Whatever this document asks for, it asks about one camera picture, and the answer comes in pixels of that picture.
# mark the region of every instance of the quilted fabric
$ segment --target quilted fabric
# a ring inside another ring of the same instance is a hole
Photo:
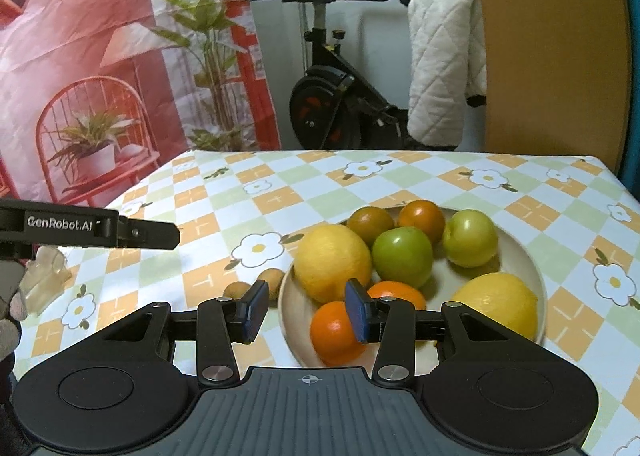
[[[466,99],[486,94],[480,0],[412,0],[407,131],[425,146],[458,146]]]

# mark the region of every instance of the white wall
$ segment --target white wall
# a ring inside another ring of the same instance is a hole
[[[298,6],[279,0],[252,3],[264,68],[276,108],[282,147],[297,149],[289,122],[289,96],[303,75]],[[313,21],[309,10],[309,21]],[[327,7],[327,28],[346,30],[342,54],[392,104],[406,108],[411,83],[407,9],[386,3],[337,2]],[[484,112],[469,111],[459,149],[481,150]]]

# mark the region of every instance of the table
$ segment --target table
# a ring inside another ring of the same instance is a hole
[[[110,206],[175,222],[171,252],[66,248],[74,274],[40,317],[24,322],[15,372],[156,300],[194,309],[235,280],[287,270],[311,227],[357,208],[427,198],[476,208],[526,246],[549,296],[545,346],[595,381],[600,410],[585,449],[640,454],[640,204],[593,157],[464,152],[186,152]],[[270,309],[251,365],[297,365]],[[175,362],[194,373],[193,343]]]

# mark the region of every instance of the exercise bike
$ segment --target exercise bike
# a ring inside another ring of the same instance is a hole
[[[327,42],[326,6],[335,1],[389,0],[282,0],[312,3],[314,25],[306,25],[302,9],[305,76],[293,88],[289,116],[293,131],[305,149],[406,149],[406,110],[390,104],[340,54],[346,32],[333,30]],[[308,66],[306,43],[311,43]]]

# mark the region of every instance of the silver bolt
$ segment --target silver bolt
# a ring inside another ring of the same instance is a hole
[[[202,370],[202,376],[211,382],[223,382],[234,376],[234,370],[229,366],[209,366]]]
[[[404,366],[390,364],[388,366],[382,366],[378,370],[378,376],[387,382],[397,382],[398,380],[407,378],[409,376],[409,370]]]

